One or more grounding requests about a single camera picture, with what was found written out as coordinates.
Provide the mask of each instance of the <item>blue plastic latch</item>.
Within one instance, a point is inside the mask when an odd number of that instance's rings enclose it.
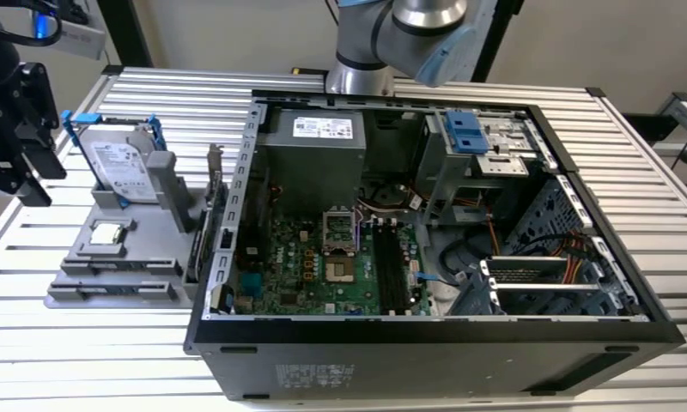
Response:
[[[75,124],[98,124],[101,122],[101,115],[98,113],[78,113],[73,119]]]
[[[478,119],[470,112],[445,112],[445,131],[456,153],[482,155],[489,151]]]
[[[165,137],[162,136],[162,126],[159,125],[159,120],[155,118],[154,114],[149,116],[147,124],[149,127],[151,127],[151,134],[155,138],[155,145],[162,150],[167,150],[167,146],[165,144]]]

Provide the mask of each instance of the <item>sticker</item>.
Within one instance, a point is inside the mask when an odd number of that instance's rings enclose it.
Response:
[[[103,181],[130,202],[155,202],[155,191],[137,148],[126,143],[91,142]]]
[[[293,137],[353,139],[352,121],[348,118],[295,118]]]
[[[353,379],[353,365],[274,365],[282,388],[346,388]]]
[[[409,201],[409,208],[412,210],[418,210],[420,204],[422,204],[422,198],[418,195],[412,196],[412,200]]]

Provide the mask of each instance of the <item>cable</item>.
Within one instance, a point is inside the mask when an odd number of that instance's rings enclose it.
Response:
[[[569,276],[569,283],[574,283],[576,277],[577,277],[577,270],[580,269],[580,266],[582,265],[582,261],[580,260],[577,264],[574,265],[574,269],[572,269],[572,275]]]
[[[521,248],[512,252],[512,255],[517,255],[524,248],[532,243],[537,243],[541,240],[552,240],[552,239],[582,239],[581,234],[576,233],[556,233],[556,234],[544,234],[534,239],[529,240],[526,243],[521,244]]]
[[[406,210],[405,208],[401,208],[401,203],[390,203],[390,204],[370,204],[372,202],[369,200],[364,200],[358,198],[358,203],[361,206],[364,206],[366,209],[376,213],[393,213],[393,212],[401,212]]]
[[[333,19],[333,23],[336,25],[338,25],[338,19],[334,18],[334,13],[333,13],[333,8],[330,7],[330,3],[328,2],[328,0],[322,0],[322,3],[325,3],[325,7],[328,7],[328,13],[330,13],[330,18]]]
[[[687,142],[684,142],[683,149],[676,154],[675,161],[672,162],[672,166],[669,167],[671,170],[675,170],[676,162],[679,161],[679,158],[683,155],[683,152],[684,152],[685,149],[687,149]]]
[[[561,275],[561,283],[562,284],[565,284],[568,282],[570,266],[572,266],[572,256],[568,255],[568,265],[564,267],[564,275]]]
[[[437,275],[426,275],[422,272],[416,272],[414,273],[414,278],[417,280],[422,280],[422,281],[440,282],[440,283],[442,283],[442,284],[445,284],[448,286],[452,286],[453,288],[457,288],[457,286],[460,286],[457,283],[445,282],[442,279],[440,279],[440,277]]]
[[[437,255],[437,263],[438,263],[440,267],[442,268],[442,270],[445,271],[445,273],[448,273],[449,275],[454,275],[457,273],[457,270],[452,269],[448,266],[446,257],[448,257],[448,254],[454,249],[457,249],[457,247],[462,246],[465,248],[465,250],[468,251],[468,253],[470,253],[470,255],[477,260],[481,260],[481,259],[486,258],[490,255],[490,253],[488,253],[486,251],[481,251],[480,249],[477,249],[476,246],[473,246],[470,244],[470,242],[468,241],[470,239],[470,237],[477,234],[476,229],[477,230],[482,230],[482,229],[485,229],[485,227],[480,226],[480,225],[473,225],[473,226],[465,227],[465,229],[462,231],[461,239],[453,240],[442,248],[442,250],[440,251],[440,253]]]
[[[497,256],[501,253],[498,250],[498,241],[496,240],[496,232],[493,231],[493,222],[490,221],[490,207],[486,207],[485,212],[486,212],[485,222],[489,225],[489,235],[490,235],[493,255]]]

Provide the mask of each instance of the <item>aluminum extrusion table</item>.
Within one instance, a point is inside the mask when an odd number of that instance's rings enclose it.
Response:
[[[101,76],[78,111],[138,118],[155,113],[177,172],[201,186],[210,142],[229,148],[222,168],[230,180],[253,88],[317,92],[322,83],[318,76],[126,68]],[[687,190],[611,103],[582,88],[450,83],[430,89],[397,80],[396,93],[538,105],[687,339]],[[11,201],[0,217],[0,408],[687,411],[687,344],[569,399],[230,403],[203,362],[181,351],[189,311],[43,308],[46,285],[93,203],[79,153],[63,144],[59,157],[67,178],[43,180],[52,206],[27,209]]]

